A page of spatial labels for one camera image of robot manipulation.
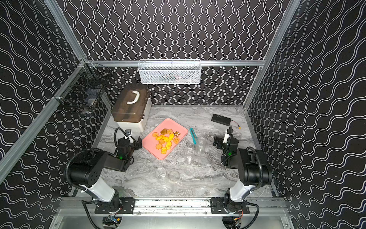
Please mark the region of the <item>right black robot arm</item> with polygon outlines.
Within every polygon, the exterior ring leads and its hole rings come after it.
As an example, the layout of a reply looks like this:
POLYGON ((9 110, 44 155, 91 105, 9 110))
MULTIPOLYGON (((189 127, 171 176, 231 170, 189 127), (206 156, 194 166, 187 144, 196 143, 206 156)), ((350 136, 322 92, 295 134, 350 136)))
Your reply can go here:
POLYGON ((214 204, 229 214, 242 213, 248 206, 247 197, 254 191, 270 185, 273 172, 263 150, 253 147, 239 148, 239 140, 229 127, 223 137, 214 136, 213 146, 223 151, 220 162, 226 169, 236 169, 239 179, 227 190, 222 204, 214 204))

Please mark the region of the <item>clear jar orange cookies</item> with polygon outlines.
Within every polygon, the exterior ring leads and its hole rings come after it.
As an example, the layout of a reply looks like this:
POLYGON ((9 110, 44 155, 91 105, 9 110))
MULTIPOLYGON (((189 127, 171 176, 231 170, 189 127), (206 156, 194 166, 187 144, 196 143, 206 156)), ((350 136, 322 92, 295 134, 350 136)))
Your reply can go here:
POLYGON ((158 168, 156 170, 155 176, 157 178, 157 181, 161 184, 165 184, 168 181, 168 174, 165 168, 158 168))

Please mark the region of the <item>clear jar brown cookies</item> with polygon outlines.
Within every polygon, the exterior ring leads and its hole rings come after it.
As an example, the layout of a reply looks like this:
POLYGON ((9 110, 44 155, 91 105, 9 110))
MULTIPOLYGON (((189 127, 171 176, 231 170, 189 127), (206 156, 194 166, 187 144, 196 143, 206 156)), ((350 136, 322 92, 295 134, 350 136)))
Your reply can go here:
POLYGON ((194 162, 195 151, 191 148, 187 149, 185 152, 185 163, 191 165, 194 162))

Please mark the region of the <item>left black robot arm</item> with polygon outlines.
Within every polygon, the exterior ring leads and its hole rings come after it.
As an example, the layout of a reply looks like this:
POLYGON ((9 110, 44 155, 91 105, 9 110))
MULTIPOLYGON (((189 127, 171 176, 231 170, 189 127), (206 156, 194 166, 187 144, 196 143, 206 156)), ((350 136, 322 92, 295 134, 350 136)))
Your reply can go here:
POLYGON ((134 163, 133 153, 142 148, 142 139, 134 138, 122 128, 113 135, 115 151, 109 153, 100 148, 87 148, 76 153, 68 162, 64 177, 74 188, 91 196, 86 204, 96 204, 97 210, 110 214, 123 209, 119 193, 101 177, 103 169, 126 172, 134 163))

